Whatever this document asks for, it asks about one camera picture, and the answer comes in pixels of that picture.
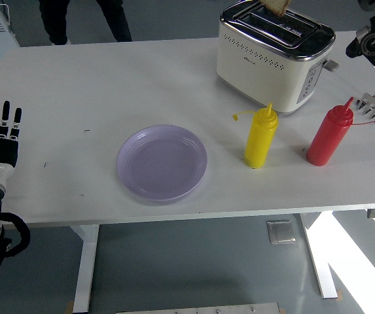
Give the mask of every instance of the toaster vent holes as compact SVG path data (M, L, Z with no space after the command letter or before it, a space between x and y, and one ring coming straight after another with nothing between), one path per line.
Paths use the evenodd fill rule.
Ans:
M275 68L279 70L284 70L283 64L280 64L279 62L276 62L272 59L269 59L268 57L259 54L258 52L254 52L253 49L249 48L248 46L245 46L244 44L241 44L239 41L236 41L231 36L228 36L227 34L224 35L224 39L228 42L232 43L234 46L237 46L238 48L241 48L241 50L244 50L245 52L249 53L250 56L255 57L256 59L263 61L264 63L268 63L269 65L273 65Z

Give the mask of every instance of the table leg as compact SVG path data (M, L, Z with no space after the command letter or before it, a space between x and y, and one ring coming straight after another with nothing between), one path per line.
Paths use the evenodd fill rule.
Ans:
M315 223L317 219L322 219L322 215L320 213L304 213L300 214L300 218L304 226L306 241L310 248L321 295L324 299L337 298L338 295L332 280L330 266L323 250L323 242L326 235L320 230L322 228L318 228Z
M71 228L84 241L84 244L82 245L80 270L78 274L77 289L75 291L73 312L74 314L88 313L99 225L72 226Z

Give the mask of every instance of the shoe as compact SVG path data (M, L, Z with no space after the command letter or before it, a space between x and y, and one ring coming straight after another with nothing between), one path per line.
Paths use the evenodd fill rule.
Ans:
M72 44L71 41L68 39L66 44ZM54 44L52 43L52 46L65 46L66 44Z

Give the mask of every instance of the toaster slot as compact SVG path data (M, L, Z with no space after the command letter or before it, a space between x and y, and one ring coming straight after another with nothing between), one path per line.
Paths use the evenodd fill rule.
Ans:
M290 12L282 17L276 16L264 6L250 10L237 21L287 46L294 46L318 28L317 24L305 21Z

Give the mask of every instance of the bottle nozzle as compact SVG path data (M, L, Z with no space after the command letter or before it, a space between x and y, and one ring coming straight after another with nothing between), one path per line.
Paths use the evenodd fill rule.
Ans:
M272 113L272 103L269 103L266 110L266 116L270 116L270 114Z
M354 100L354 97L350 97L350 99L344 105L344 112L347 112L347 110L349 110L351 103L353 103L353 100Z

